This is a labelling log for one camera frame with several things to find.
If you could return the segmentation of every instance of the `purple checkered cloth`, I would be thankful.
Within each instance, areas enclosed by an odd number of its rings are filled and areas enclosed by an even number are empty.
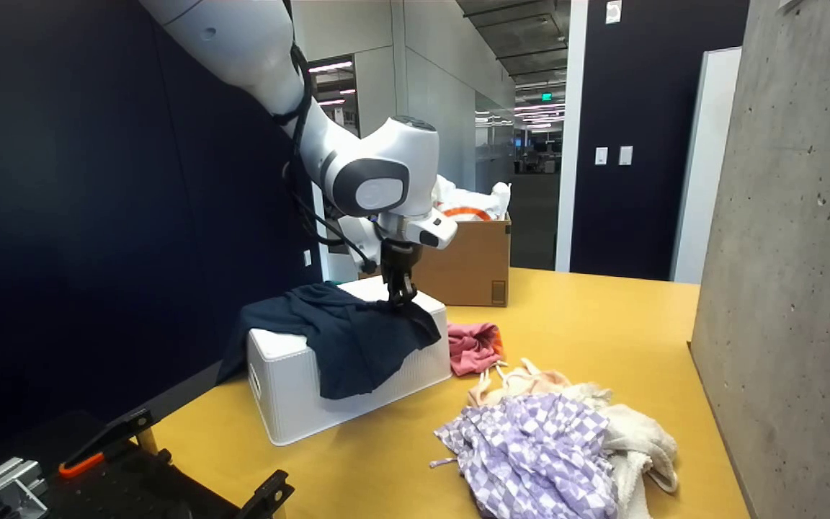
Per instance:
[[[434,434],[457,454],[483,517],[614,519],[608,423],[562,394],[530,394],[467,407]]]

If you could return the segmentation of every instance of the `office desk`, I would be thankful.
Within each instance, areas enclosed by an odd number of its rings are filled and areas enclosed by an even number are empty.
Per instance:
[[[748,517],[691,361],[693,285],[513,269],[507,309],[451,308],[452,322],[498,324],[507,358],[613,390],[678,441],[678,492],[646,479],[658,518]],[[287,516],[475,517],[468,485],[432,431],[465,404],[475,377],[452,378],[286,447],[274,447],[245,381],[214,388],[155,426],[186,474],[241,505],[274,469],[297,492]]]

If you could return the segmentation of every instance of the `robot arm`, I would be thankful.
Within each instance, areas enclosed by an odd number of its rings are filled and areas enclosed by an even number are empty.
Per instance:
[[[302,111],[305,71],[298,71],[291,58],[293,21],[281,0],[141,3],[194,59],[251,93],[270,114]],[[432,207],[437,132],[418,119],[395,116],[359,139],[314,100],[305,114],[280,119],[284,131],[300,142],[307,174],[347,214],[339,219],[345,236],[367,260],[381,263],[390,300],[411,300],[411,266],[421,246],[444,249],[457,233],[457,224]],[[355,262],[360,268],[365,258]]]

